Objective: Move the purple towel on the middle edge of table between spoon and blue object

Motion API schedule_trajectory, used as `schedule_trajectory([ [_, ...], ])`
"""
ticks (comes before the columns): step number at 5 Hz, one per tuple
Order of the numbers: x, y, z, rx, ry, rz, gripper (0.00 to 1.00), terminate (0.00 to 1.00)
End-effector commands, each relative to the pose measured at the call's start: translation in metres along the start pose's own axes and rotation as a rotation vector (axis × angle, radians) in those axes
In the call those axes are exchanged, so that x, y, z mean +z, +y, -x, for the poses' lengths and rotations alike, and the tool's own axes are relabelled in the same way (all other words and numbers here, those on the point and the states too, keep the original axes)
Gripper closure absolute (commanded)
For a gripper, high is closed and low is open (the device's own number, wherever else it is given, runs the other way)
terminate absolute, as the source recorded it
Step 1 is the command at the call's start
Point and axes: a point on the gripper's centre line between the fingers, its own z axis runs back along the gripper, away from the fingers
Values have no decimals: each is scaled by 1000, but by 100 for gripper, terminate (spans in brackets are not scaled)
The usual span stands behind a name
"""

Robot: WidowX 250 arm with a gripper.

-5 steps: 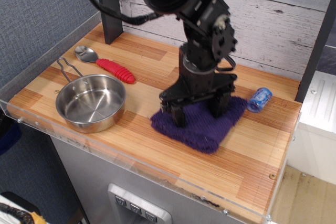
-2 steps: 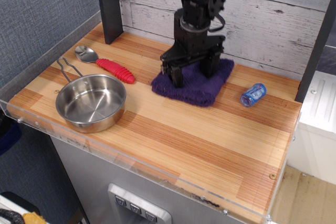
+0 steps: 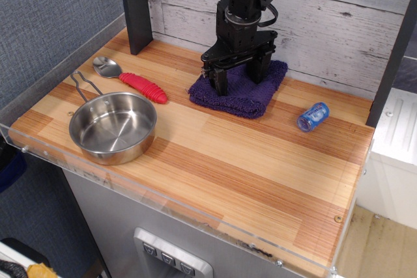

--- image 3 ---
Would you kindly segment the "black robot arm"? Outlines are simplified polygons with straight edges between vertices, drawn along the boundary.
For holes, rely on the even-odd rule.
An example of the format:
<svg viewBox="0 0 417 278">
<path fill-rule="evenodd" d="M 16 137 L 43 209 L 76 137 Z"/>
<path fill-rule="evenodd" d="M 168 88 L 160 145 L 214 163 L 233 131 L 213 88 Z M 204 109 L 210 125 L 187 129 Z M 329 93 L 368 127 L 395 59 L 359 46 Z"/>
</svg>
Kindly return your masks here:
<svg viewBox="0 0 417 278">
<path fill-rule="evenodd" d="M 275 52 L 275 31 L 260 31 L 274 24 L 278 11 L 273 0 L 219 0 L 216 43 L 201 56 L 202 73 L 220 96 L 227 95 L 227 71 L 246 65 L 249 78 L 260 83 Z"/>
</svg>

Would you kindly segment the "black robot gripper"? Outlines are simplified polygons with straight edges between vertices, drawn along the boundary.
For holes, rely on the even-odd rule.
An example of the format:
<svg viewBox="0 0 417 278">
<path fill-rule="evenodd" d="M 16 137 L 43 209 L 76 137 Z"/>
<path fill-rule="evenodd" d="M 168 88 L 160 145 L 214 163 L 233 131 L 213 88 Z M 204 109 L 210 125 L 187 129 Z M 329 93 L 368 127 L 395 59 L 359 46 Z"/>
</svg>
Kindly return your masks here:
<svg viewBox="0 0 417 278">
<path fill-rule="evenodd" d="M 203 71 L 218 96 L 227 96 L 227 71 L 245 64 L 248 77 L 262 82 L 270 64 L 278 36 L 260 31 L 261 10 L 250 0 L 220 0 L 216 12 L 216 43 L 201 56 Z"/>
</svg>

